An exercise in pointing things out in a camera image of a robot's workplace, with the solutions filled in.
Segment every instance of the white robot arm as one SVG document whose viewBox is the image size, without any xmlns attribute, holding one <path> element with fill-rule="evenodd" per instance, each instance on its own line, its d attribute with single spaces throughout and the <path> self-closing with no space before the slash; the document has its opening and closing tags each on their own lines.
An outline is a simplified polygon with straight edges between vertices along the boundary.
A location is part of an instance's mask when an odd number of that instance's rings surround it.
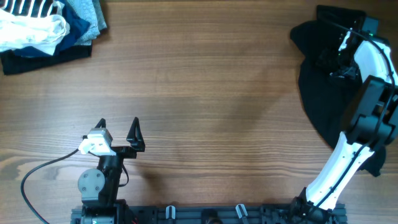
<svg viewBox="0 0 398 224">
<path fill-rule="evenodd" d="M 352 34 L 348 31 L 339 51 L 345 49 L 347 46 L 345 42 L 350 35 Z M 385 83 L 398 83 L 398 77 L 390 58 L 390 48 L 386 44 L 380 42 L 374 43 L 383 49 L 388 58 L 388 62 L 370 41 L 362 41 L 355 51 L 354 61 L 358 64 L 363 83 L 369 76 L 372 76 L 372 78 L 380 78 Z M 392 82 L 391 76 L 389 76 L 390 71 L 387 63 L 390 64 L 394 82 Z M 362 146 L 363 144 L 358 142 L 349 144 L 346 133 L 344 131 L 340 132 L 340 138 L 333 154 L 319 176 L 306 188 L 308 202 L 312 202 L 314 205 L 324 210 L 333 210 L 335 208 L 337 199 L 349 180 L 354 176 L 358 168 L 374 154 L 374 150 L 371 147 L 365 146 L 358 156 L 355 156 L 356 152 L 358 152 Z"/>
</svg>

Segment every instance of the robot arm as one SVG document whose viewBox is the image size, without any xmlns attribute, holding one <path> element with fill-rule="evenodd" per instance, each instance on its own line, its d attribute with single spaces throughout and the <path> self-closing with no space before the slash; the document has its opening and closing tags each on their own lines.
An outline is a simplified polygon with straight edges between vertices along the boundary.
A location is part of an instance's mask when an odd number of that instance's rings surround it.
<svg viewBox="0 0 398 224">
<path fill-rule="evenodd" d="M 339 51 L 348 44 L 351 32 L 348 31 Z M 388 105 L 388 113 L 382 118 L 379 131 L 374 133 L 382 108 L 387 104 L 392 83 L 398 83 L 398 76 L 390 58 L 390 48 L 382 42 L 374 41 L 385 53 L 388 61 L 370 41 L 363 40 L 354 53 L 363 86 L 353 102 L 348 106 L 343 118 L 343 131 L 333 154 L 319 176 L 306 188 L 307 203 L 324 210 L 333 210 L 340 193 L 358 168 L 381 146 L 389 144 L 397 135 L 398 110 L 396 95 Z M 390 69 L 394 81 L 389 76 Z"/>
<path fill-rule="evenodd" d="M 124 159 L 135 159 L 137 152 L 145 151 L 138 118 L 134 118 L 126 140 L 130 146 L 111 146 L 112 136 L 105 127 L 105 120 L 91 129 L 79 146 L 82 154 L 99 157 L 96 169 L 89 169 L 81 174 L 78 188 L 81 192 L 83 209 L 81 217 L 71 223 L 82 224 L 122 224 L 137 223 L 125 200 L 117 200 Z"/>
</svg>

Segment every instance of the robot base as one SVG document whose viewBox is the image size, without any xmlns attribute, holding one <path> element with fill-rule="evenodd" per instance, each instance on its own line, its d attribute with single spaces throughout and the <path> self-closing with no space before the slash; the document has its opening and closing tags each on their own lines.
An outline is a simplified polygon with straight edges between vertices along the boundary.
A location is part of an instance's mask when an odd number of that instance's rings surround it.
<svg viewBox="0 0 398 224">
<path fill-rule="evenodd" d="M 257 207 L 246 207 L 248 224 L 318 224 L 306 221 L 302 217 L 293 217 L 287 221 L 290 204 L 265 204 Z M 212 208 L 218 212 L 224 224 L 244 223 L 239 219 L 234 206 L 230 207 L 176 207 L 175 219 L 166 219 L 166 208 L 155 206 L 130 206 L 130 210 L 138 217 L 137 224 L 201 224 L 201 211 Z M 81 210 L 72 210 L 71 224 L 80 223 Z M 322 224 L 347 224 L 345 205 L 337 204 L 333 215 L 327 223 Z"/>
</svg>

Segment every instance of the wooden table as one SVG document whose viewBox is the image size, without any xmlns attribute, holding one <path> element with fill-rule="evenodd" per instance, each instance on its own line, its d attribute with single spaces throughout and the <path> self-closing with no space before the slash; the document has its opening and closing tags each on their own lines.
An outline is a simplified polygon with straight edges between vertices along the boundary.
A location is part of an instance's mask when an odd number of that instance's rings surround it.
<svg viewBox="0 0 398 224">
<path fill-rule="evenodd" d="M 147 149 L 125 161 L 130 183 L 119 191 L 129 205 L 290 202 L 331 154 L 303 111 L 303 56 L 289 39 L 316 3 L 109 2 L 91 58 L 0 76 L 0 223 L 39 223 L 21 179 L 76 149 L 100 118 L 120 146 L 141 120 Z M 397 1 L 318 3 L 380 18 L 398 57 Z M 380 177 L 358 172 L 342 193 L 350 224 L 397 223 L 397 146 Z M 68 223 L 81 206 L 77 180 L 96 165 L 79 153 L 41 169 L 27 196 L 50 223 Z"/>
</svg>

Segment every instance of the black fabric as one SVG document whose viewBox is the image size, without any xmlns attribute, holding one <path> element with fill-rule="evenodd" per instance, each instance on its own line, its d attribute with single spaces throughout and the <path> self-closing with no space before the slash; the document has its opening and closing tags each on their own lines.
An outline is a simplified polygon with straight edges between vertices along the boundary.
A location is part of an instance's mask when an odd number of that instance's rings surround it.
<svg viewBox="0 0 398 224">
<path fill-rule="evenodd" d="M 366 15 L 363 11 L 318 6 L 317 15 L 322 11 L 336 15 L 334 21 L 345 27 L 352 27 L 356 18 Z M 305 56 L 298 78 L 304 110 L 315 129 L 332 148 L 337 145 L 343 113 L 362 84 L 360 78 L 350 80 L 331 77 L 316 66 L 324 49 L 338 50 L 341 33 L 339 28 L 319 20 L 305 22 L 290 31 L 290 38 Z M 386 149 L 383 147 L 359 169 L 366 169 L 377 177 L 385 160 Z"/>
<path fill-rule="evenodd" d="M 63 50 L 53 57 L 26 58 L 14 55 L 11 50 L 0 54 L 2 69 L 5 75 L 13 75 L 49 67 L 63 62 L 91 56 L 92 46 L 77 45 Z"/>
</svg>

